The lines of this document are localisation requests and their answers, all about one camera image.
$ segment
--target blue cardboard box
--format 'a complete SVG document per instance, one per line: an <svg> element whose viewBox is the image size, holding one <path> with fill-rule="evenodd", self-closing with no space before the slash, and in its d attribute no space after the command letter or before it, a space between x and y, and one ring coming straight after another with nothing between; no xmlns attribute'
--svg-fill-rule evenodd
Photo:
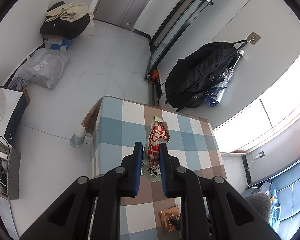
<svg viewBox="0 0 300 240"><path fill-rule="evenodd" d="M42 37L46 49L66 51L73 42L73 40L65 39L62 36L42 35Z"/></svg>

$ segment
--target clear plastic bag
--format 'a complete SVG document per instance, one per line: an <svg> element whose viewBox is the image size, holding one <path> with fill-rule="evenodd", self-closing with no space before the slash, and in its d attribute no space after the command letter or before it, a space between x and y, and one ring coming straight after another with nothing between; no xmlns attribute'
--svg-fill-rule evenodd
<svg viewBox="0 0 300 240"><path fill-rule="evenodd" d="M38 49L34 55L28 57L17 69L13 80L21 77L41 87L55 88L69 57L65 52L54 49Z"/></svg>
<svg viewBox="0 0 300 240"><path fill-rule="evenodd" d="M93 30L94 30L93 14L89 12L89 16L90 16L90 22L88 23L84 31L78 36L79 38L91 38L93 36Z"/></svg>

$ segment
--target plaid tablecloth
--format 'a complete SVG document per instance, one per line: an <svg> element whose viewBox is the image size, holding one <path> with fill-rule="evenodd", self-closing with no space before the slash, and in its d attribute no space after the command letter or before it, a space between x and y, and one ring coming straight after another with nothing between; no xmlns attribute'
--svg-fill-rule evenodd
<svg viewBox="0 0 300 240"><path fill-rule="evenodd" d="M145 145L154 115L168 125L169 155L178 157L182 166L198 176L226 178L208 120L109 96L95 104L70 144L73 147L82 145L86 133L91 133L91 176L105 174L119 166L123 157L132 154L136 141ZM142 175L138 196L122 198L120 239L178 240L177 231L163 232L159 212L176 205L181 211L180 202L180 198L167 199L163 195L161 181L149 183Z"/></svg>

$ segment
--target brown snack packet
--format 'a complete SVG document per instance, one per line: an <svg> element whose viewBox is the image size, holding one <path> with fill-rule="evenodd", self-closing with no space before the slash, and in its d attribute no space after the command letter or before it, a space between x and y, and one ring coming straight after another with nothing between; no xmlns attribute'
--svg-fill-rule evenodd
<svg viewBox="0 0 300 240"><path fill-rule="evenodd" d="M180 211L178 206L160 211L160 220L161 220L163 231L167 233L176 230L175 226L169 222L169 219L177 218L179 216L180 216Z"/></svg>

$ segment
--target folded beige cloth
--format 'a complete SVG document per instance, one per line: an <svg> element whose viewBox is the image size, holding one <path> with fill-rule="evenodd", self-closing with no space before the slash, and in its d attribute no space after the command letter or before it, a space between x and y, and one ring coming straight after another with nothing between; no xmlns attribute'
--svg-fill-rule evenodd
<svg viewBox="0 0 300 240"><path fill-rule="evenodd" d="M75 1L68 4L63 4L46 13L46 16L49 17L46 22L53 21L58 17L60 17L61 20L74 22L85 16L88 13L88 9L88 5L83 2Z"/></svg>

